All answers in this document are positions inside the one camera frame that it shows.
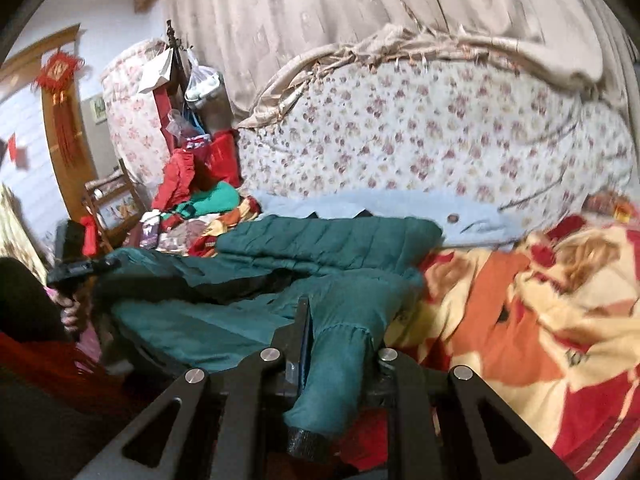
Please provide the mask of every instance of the light blue sheet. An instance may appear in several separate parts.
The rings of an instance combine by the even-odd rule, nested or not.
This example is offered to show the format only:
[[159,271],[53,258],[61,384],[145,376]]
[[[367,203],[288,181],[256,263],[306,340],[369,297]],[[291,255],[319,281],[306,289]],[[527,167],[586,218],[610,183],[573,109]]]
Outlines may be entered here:
[[[252,196],[262,215],[307,218],[354,218],[363,210],[386,218],[414,217],[436,222],[444,233],[443,247],[500,247],[513,244],[524,234],[519,222],[494,206],[481,204],[444,190],[360,189],[312,198],[287,198],[262,191]],[[458,215],[456,223],[447,220]]]

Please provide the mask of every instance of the yellow curtain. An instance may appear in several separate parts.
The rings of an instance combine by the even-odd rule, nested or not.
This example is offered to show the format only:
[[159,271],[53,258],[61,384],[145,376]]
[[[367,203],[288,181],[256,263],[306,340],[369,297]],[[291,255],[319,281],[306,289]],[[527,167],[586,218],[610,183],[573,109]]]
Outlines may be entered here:
[[14,194],[0,184],[0,257],[10,256],[45,283],[47,271],[14,210]]

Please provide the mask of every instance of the triangular cutout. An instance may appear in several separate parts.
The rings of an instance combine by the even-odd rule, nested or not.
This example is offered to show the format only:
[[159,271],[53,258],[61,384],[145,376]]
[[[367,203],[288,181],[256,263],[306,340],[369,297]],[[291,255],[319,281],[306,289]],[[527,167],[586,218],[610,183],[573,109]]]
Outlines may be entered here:
[[180,401],[178,399],[172,400],[122,449],[123,455],[147,467],[158,467],[164,446],[179,411]]
[[498,464],[507,464],[531,453],[530,444],[487,400],[480,401],[478,411]]

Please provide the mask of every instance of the beige curtain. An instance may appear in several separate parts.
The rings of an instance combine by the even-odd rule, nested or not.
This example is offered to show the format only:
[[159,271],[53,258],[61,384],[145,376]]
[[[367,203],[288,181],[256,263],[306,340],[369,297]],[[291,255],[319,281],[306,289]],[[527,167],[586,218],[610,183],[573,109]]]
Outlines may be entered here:
[[0,257],[9,256],[24,263],[44,284],[46,270],[15,213],[14,201],[11,190],[0,184]]
[[601,91],[635,124],[635,114],[628,111],[631,96],[621,92],[630,76],[630,51],[622,51],[628,43],[602,1],[165,2],[180,36],[196,47],[202,62],[223,71],[237,121],[251,114],[274,74],[295,56],[320,46],[333,44],[338,50],[356,44],[391,23],[517,53],[538,65],[551,83]]

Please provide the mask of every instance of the white paper bag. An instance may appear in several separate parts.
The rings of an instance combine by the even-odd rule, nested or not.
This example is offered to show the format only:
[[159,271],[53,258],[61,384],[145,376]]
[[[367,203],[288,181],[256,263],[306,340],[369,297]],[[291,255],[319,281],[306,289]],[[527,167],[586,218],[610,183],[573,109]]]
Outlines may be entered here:
[[173,58],[174,50],[168,48],[151,61],[147,61],[142,68],[142,78],[138,86],[138,93],[146,94],[168,83],[169,79],[171,79]]

